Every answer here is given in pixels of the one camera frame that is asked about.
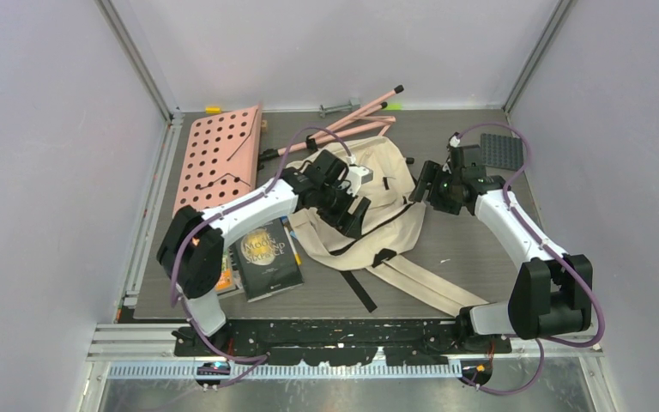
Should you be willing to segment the black moon and sixpence book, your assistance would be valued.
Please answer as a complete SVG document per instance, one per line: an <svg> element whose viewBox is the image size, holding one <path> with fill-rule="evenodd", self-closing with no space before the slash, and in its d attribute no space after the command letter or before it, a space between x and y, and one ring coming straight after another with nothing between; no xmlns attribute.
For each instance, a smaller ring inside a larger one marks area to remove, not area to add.
<svg viewBox="0 0 659 412"><path fill-rule="evenodd" d="M231 245L230 252L249 302L266 299L305 283L281 218L251 230Z"/></svg>

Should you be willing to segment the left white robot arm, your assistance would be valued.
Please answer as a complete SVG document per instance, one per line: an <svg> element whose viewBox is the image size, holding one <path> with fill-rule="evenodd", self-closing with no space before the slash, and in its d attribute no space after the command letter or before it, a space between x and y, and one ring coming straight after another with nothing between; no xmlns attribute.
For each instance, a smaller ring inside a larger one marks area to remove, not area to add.
<svg viewBox="0 0 659 412"><path fill-rule="evenodd" d="M181 207L173 216L156 253L169 278L170 300L181 305L206 354L221 354L228 345L227 322L215 286L224 252L244 235L274 219L302 209L318 216L345 237L358 239L371 204L360 195L373 172L350 155L343 160L328 150L299 167L281 166L254 191L218 207Z"/></svg>

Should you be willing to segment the beige canvas backpack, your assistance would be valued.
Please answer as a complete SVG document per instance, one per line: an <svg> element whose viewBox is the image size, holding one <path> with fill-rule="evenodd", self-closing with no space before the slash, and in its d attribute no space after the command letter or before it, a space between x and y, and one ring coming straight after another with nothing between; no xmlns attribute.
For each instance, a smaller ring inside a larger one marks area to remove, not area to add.
<svg viewBox="0 0 659 412"><path fill-rule="evenodd" d="M421 233L426 206L409 195L415 183L400 149L385 136L352 141L349 148L359 165L373 172L360 188L371 204L352 239L322 221L315 209L288 217L307 255L338 271L368 270L380 280L449 315L464 307L485 304L481 297L406 259Z"/></svg>

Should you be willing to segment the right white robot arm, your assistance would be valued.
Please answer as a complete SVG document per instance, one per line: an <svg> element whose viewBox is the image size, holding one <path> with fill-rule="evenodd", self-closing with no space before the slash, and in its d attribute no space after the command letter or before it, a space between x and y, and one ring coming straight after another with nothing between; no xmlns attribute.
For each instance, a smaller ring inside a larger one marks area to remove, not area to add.
<svg viewBox="0 0 659 412"><path fill-rule="evenodd" d="M480 146L451 147L443 164L426 161L410 198L453 215L467 209L488 227L517 267L508 300L462 308L455 330L460 348L477 352L490 335L550 338L590 327L591 262L583 254L567 253L544 235L505 179L487 173Z"/></svg>

